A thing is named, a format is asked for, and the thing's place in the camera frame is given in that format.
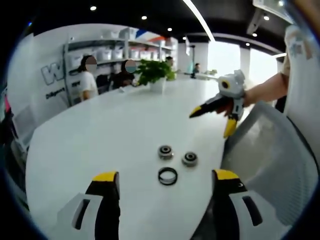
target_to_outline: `metal bearing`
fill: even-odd
[[[161,174],[165,173],[165,172],[171,172],[174,174],[173,178],[162,178]],[[159,170],[158,172],[158,180],[162,185],[166,185],[166,186],[170,186],[173,185],[177,182],[178,180],[178,173],[175,169],[173,169],[172,167],[163,167]]]
[[[163,160],[170,160],[173,158],[174,152],[172,151],[172,148],[169,145],[163,145],[159,147],[158,155],[159,155],[159,158]]]
[[[187,167],[194,167],[198,163],[198,157],[194,152],[188,151],[182,157],[182,163]]]

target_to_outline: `green plant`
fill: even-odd
[[[209,72],[210,75],[216,75],[218,73],[218,71],[216,69],[213,69]]]
[[[164,61],[142,59],[136,73],[141,74],[139,78],[140,85],[154,84],[160,78],[167,77],[171,73],[171,67]]]

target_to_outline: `window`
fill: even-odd
[[[278,72],[277,59],[271,55],[251,49],[249,79],[254,85],[261,84]]]
[[[210,42],[208,47],[208,70],[217,70],[217,77],[232,74],[240,69],[240,47],[227,42]]]

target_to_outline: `hand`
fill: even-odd
[[[128,86],[131,84],[131,80],[124,80],[123,81],[123,86]]]
[[[250,91],[245,91],[244,92],[244,97],[243,97],[243,105],[244,107],[249,107],[252,103],[252,94]],[[232,110],[234,109],[234,101],[232,99],[230,99],[230,101],[228,102],[228,104],[218,108],[216,110],[217,114],[223,113],[224,112],[224,116],[228,116],[229,114],[232,113]]]
[[[220,113],[223,113],[224,112],[224,116],[228,116],[229,114],[232,113],[232,110],[234,108],[234,101],[232,99],[230,99],[230,101],[228,102],[228,104],[222,106],[222,107],[219,107],[217,110],[216,110],[216,113],[217,114],[220,114]]]

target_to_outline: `black shirt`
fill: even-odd
[[[135,75],[133,75],[132,73],[121,71],[112,77],[113,89],[124,87],[125,86],[124,81],[126,80],[132,81],[133,79],[135,79]]]

